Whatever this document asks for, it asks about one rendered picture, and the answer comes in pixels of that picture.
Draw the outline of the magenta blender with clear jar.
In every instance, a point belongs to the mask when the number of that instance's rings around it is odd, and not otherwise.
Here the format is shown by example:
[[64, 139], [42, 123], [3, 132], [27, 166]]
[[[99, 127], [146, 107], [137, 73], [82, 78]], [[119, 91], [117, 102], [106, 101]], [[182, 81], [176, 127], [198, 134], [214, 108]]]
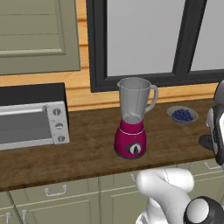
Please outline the magenta blender with clear jar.
[[115, 153], [128, 159], [140, 158], [146, 152], [144, 115], [158, 100], [158, 88], [148, 80], [129, 77], [117, 83], [121, 121], [115, 133]]

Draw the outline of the black blender lid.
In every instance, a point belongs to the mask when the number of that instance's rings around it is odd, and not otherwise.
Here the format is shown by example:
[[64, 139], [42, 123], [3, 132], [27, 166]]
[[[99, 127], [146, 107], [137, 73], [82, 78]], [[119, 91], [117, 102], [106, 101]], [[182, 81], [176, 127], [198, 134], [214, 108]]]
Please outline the black blender lid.
[[208, 149], [210, 151], [214, 150], [214, 141], [213, 141], [211, 135], [206, 134], [206, 135], [200, 136], [199, 137], [199, 144], [202, 147], [204, 147], [204, 148], [206, 148], [206, 149]]

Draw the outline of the grey bowl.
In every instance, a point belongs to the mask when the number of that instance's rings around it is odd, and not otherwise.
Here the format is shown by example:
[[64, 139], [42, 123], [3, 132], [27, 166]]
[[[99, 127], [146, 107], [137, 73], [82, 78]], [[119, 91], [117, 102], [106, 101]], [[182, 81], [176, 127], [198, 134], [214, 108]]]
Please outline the grey bowl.
[[[177, 109], [188, 109], [193, 117], [193, 119], [190, 121], [190, 122], [182, 122], [182, 121], [179, 121], [179, 120], [176, 120], [174, 118], [172, 118], [172, 113], [177, 110]], [[194, 111], [193, 109], [191, 108], [188, 108], [188, 107], [184, 107], [184, 106], [171, 106], [167, 109], [167, 114], [168, 116], [176, 123], [180, 123], [180, 124], [188, 124], [188, 123], [192, 123], [192, 122], [195, 122], [198, 120], [199, 118], [199, 115], [196, 111]]]

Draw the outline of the blueberries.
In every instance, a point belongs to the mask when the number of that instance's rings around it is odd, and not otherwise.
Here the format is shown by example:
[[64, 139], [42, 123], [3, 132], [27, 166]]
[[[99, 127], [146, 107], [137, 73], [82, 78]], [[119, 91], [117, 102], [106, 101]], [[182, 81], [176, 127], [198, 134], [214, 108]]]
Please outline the blueberries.
[[190, 111], [183, 108], [175, 110], [171, 117], [182, 122], [190, 122], [193, 119]]

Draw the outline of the black framed window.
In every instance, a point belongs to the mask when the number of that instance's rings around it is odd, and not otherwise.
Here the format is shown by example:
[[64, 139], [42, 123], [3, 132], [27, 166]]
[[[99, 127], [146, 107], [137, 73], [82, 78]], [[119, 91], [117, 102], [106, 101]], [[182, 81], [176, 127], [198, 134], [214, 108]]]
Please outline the black framed window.
[[224, 80], [224, 0], [87, 0], [87, 32], [93, 92]]

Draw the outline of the wide olive drawer front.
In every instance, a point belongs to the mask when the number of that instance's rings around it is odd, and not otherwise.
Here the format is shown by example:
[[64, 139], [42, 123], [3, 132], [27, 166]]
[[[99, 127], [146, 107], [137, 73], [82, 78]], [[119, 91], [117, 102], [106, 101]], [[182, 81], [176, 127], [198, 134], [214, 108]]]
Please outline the wide olive drawer front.
[[[67, 191], [64, 195], [57, 197], [46, 197], [45, 188], [50, 189], [50, 193], [60, 193], [63, 191], [63, 185], [67, 185]], [[68, 196], [84, 195], [86, 193], [95, 193], [99, 190], [98, 178], [84, 178], [74, 181], [62, 182], [51, 185], [41, 185], [10, 191], [10, 196], [15, 205], [30, 204], [34, 202], [56, 200]]]

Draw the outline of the silver toaster oven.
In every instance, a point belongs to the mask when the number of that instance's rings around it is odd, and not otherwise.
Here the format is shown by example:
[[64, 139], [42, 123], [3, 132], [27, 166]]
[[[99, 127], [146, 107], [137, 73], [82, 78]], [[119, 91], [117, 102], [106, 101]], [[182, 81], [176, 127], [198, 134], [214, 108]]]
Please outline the silver toaster oven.
[[[54, 109], [61, 114], [54, 115]], [[56, 129], [56, 123], [62, 123], [63, 128]], [[59, 136], [65, 137], [63, 143]], [[63, 82], [0, 87], [0, 151], [69, 142]]]

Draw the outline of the olive base cupboard door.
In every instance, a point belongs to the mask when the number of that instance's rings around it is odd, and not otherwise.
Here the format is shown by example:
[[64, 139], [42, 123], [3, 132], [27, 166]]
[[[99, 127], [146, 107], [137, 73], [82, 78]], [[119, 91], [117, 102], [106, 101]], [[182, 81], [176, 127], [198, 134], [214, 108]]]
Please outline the olive base cupboard door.
[[0, 192], [0, 224], [6, 224], [5, 214], [11, 213], [10, 224], [15, 224], [13, 205], [6, 192]]
[[98, 192], [17, 206], [22, 221], [24, 209], [28, 224], [100, 224]]
[[147, 198], [135, 186], [101, 192], [101, 224], [135, 224]]
[[218, 202], [224, 195], [224, 172], [210, 172], [194, 176], [194, 188], [189, 192], [191, 199], [207, 196]]

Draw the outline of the olive wall cupboard door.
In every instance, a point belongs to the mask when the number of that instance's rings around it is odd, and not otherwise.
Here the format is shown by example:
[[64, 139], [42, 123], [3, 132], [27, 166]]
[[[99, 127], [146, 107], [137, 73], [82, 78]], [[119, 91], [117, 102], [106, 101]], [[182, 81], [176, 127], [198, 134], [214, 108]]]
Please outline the olive wall cupboard door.
[[0, 0], [0, 75], [80, 69], [75, 0]]

